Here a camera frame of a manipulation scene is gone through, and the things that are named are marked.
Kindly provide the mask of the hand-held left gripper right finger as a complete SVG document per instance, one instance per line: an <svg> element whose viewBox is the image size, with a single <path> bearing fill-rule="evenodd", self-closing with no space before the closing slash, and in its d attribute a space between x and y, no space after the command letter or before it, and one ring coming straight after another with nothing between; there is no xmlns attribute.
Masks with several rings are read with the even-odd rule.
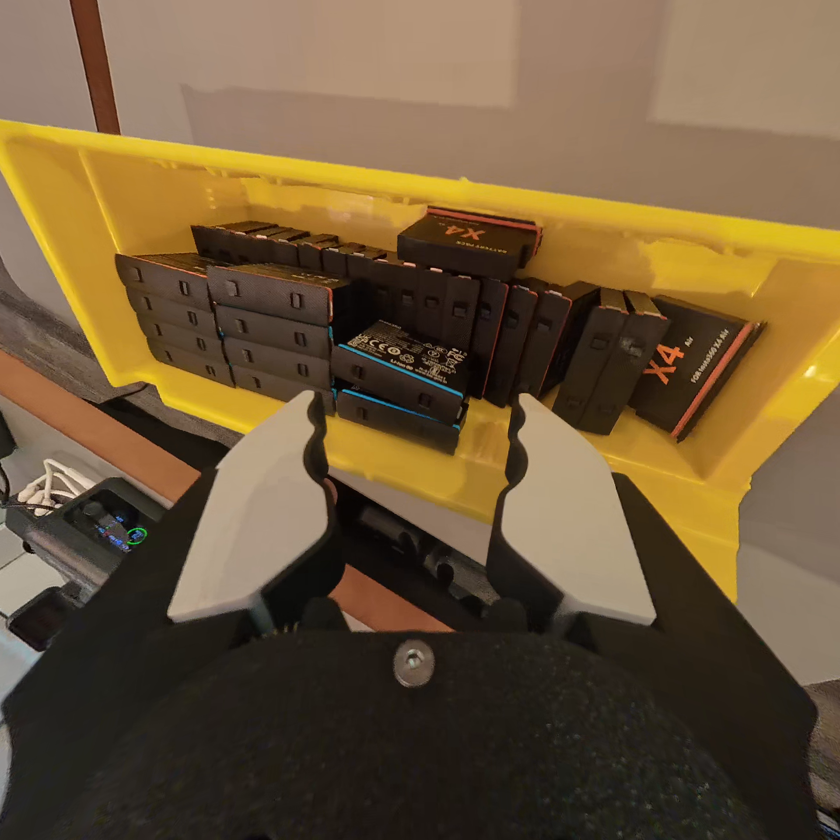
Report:
<svg viewBox="0 0 840 840"><path fill-rule="evenodd" d="M582 614L653 625L654 602L607 461L528 393L511 408L509 441L486 561L491 586L539 631Z"/></svg>

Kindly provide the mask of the yellow plastic bin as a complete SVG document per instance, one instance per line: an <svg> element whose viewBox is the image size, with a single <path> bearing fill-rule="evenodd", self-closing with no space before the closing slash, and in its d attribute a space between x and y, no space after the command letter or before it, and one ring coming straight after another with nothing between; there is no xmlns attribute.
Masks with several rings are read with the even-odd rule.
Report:
<svg viewBox="0 0 840 840"><path fill-rule="evenodd" d="M426 205L530 219L527 273L663 292L767 323L685 443L636 419L589 436L733 601L751 478L839 378L838 231L2 121L2 174L113 385L246 434L279 409L155 360L114 265L190 226L264 217L389 249Z"/></svg>

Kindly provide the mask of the wood-edged side table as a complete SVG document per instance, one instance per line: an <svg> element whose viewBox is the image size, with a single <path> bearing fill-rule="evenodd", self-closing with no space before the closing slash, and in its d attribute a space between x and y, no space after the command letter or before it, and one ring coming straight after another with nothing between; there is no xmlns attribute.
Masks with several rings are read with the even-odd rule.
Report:
<svg viewBox="0 0 840 840"><path fill-rule="evenodd" d="M37 669L50 668L49 679L68 677L71 684L87 678L99 699L104 699L106 690L97 683L105 681L137 699L141 690L152 688L152 678L162 676L164 666L177 659L184 666L199 666L198 649L209 651L212 632L220 637L215 646L222 650L229 639L237 642L260 635L243 612L187 623L174 623L167 616L216 467L198 474L6 353L2 353L2 395L174 502L139 551L122 562L90 604L59 633ZM332 593L338 596L338 607L374 631L434 634L451 629L357 570L345 570Z"/></svg>

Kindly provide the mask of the blue-edged black battery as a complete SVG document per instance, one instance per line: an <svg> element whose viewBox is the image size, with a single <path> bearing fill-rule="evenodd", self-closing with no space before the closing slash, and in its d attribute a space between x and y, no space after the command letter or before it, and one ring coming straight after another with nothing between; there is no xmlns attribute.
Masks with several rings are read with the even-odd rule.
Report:
<svg viewBox="0 0 840 840"><path fill-rule="evenodd" d="M441 422L353 387L333 390L337 414L344 420L453 455L469 404L462 402L453 422Z"/></svg>

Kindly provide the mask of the pile of black batteries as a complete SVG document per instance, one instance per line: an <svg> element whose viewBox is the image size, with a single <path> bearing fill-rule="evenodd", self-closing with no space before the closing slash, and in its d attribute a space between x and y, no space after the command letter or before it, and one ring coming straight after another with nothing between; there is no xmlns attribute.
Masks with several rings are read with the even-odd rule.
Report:
<svg viewBox="0 0 840 840"><path fill-rule="evenodd" d="M396 250L256 220L192 236L194 253L114 258L155 359L282 402L312 390L330 415L344 387L448 423L554 392L583 433L628 409L680 442L766 327L525 277L543 236L525 219L430 206Z"/></svg>

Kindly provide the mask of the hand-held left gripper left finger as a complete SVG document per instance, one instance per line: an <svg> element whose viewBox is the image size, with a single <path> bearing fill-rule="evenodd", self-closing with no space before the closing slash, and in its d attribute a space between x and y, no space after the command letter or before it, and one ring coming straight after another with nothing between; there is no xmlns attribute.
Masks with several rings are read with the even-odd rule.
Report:
<svg viewBox="0 0 840 840"><path fill-rule="evenodd" d="M246 613L267 635L341 582L325 417L322 396L301 392L220 461L167 610L174 623Z"/></svg>

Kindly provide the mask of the black chair base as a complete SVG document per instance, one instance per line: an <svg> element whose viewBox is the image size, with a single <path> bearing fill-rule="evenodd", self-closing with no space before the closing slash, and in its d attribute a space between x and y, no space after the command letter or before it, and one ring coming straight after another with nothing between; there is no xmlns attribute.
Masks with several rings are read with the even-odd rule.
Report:
<svg viewBox="0 0 840 840"><path fill-rule="evenodd" d="M331 478L345 563L456 631L477 629L498 593L486 567Z"/></svg>

